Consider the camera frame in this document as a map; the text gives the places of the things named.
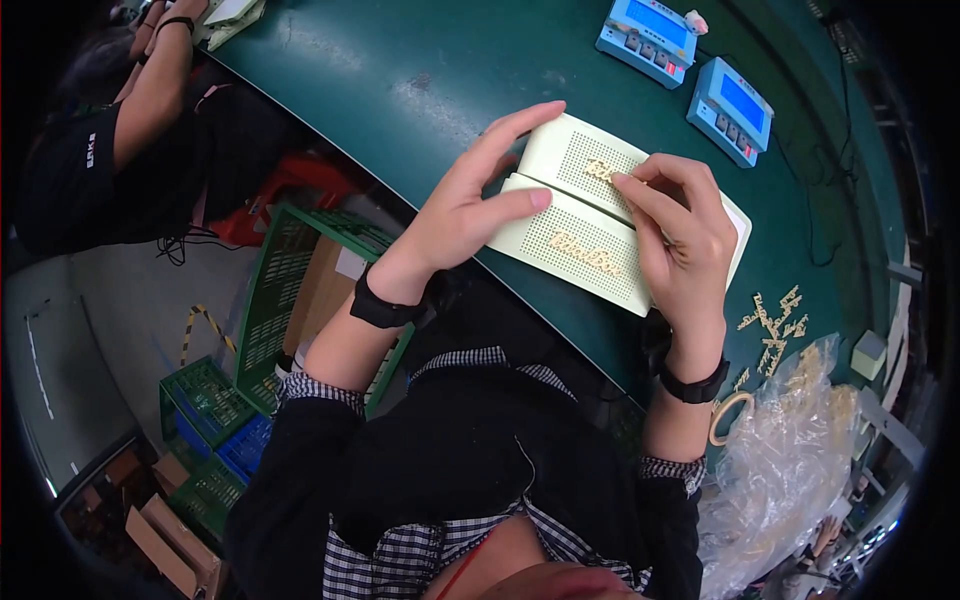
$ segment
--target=button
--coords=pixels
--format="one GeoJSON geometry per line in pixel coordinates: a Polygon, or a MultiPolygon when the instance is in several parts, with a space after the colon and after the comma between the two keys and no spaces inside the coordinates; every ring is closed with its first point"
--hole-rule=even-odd
{"type": "Polygon", "coordinates": [[[627,40],[623,42],[623,45],[627,47],[627,50],[636,52],[636,49],[640,47],[640,35],[637,32],[630,32],[630,34],[627,35],[627,40]]]}

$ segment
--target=blue digital device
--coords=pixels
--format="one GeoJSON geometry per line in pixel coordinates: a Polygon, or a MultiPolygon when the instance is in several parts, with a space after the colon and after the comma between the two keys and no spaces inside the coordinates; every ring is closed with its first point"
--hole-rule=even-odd
{"type": "Polygon", "coordinates": [[[756,166],[756,155],[767,151],[773,118],[773,108],[725,60],[700,69],[686,120],[742,168],[756,166]]]}
{"type": "Polygon", "coordinates": [[[673,89],[693,64],[697,37],[682,16],[656,0],[615,0],[596,49],[673,89]]]}

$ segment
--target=display screen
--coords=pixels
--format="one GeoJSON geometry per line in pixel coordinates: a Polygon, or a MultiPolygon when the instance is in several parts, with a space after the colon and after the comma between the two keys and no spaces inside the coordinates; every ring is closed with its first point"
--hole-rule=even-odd
{"type": "Polygon", "coordinates": [[[758,132],[763,131],[763,108],[726,73],[720,83],[720,95],[733,105],[758,132]]]}
{"type": "Polygon", "coordinates": [[[686,46],[686,29],[637,0],[631,0],[627,16],[666,37],[681,48],[686,46]]]}

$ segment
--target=gold logo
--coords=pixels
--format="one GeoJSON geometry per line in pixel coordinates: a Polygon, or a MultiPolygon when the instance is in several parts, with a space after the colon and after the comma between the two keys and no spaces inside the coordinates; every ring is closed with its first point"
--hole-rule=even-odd
{"type": "Polygon", "coordinates": [[[614,171],[616,171],[616,169],[607,164],[607,161],[603,158],[589,159],[587,161],[587,168],[584,169],[584,173],[587,175],[606,182],[610,182],[610,176],[613,175],[614,171]]]}
{"type": "Polygon", "coordinates": [[[553,238],[548,244],[550,248],[559,250],[568,256],[576,258],[581,262],[585,262],[589,266],[595,267],[606,274],[614,277],[620,276],[620,268],[610,261],[612,252],[604,248],[594,248],[593,250],[588,251],[580,247],[577,238],[572,234],[562,229],[554,229],[553,231],[553,238]]]}

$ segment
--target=tape roll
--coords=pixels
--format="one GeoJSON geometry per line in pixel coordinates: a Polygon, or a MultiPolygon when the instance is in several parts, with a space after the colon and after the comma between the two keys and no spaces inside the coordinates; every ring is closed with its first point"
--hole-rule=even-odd
{"type": "Polygon", "coordinates": [[[727,414],[727,411],[730,410],[731,406],[734,406],[734,404],[736,404],[741,400],[746,402],[746,406],[744,406],[744,410],[754,409],[754,395],[749,392],[737,392],[735,394],[731,394],[730,396],[728,396],[727,399],[721,402],[720,406],[718,406],[717,409],[713,411],[713,417],[710,418],[710,433],[709,433],[709,440],[711,444],[718,445],[718,446],[727,444],[727,438],[729,437],[729,435],[726,435],[722,438],[717,438],[716,436],[717,423],[720,422],[720,419],[722,419],[723,416],[727,414]]]}

